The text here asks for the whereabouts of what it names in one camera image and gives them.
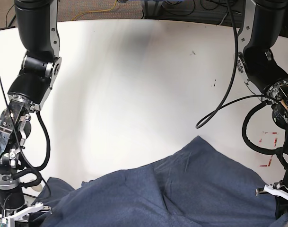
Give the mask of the dark blue t-shirt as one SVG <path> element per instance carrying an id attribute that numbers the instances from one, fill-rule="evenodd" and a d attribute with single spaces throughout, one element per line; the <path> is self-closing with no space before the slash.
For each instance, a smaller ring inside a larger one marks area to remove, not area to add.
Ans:
<path id="1" fill-rule="evenodd" d="M 120 170 L 73 189 L 50 178 L 52 213 L 33 227 L 283 227 L 272 195 L 256 196 L 264 181 L 217 152 L 201 137 L 151 164 Z"/>

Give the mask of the black tripod stand leg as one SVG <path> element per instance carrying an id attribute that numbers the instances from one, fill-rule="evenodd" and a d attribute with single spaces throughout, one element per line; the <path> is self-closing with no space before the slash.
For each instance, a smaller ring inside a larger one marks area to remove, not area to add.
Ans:
<path id="1" fill-rule="evenodd" d="M 13 25 L 13 23 L 15 22 L 15 20 L 16 20 L 16 15 L 13 16 L 13 18 L 10 20 L 7 27 L 11 27 Z"/>

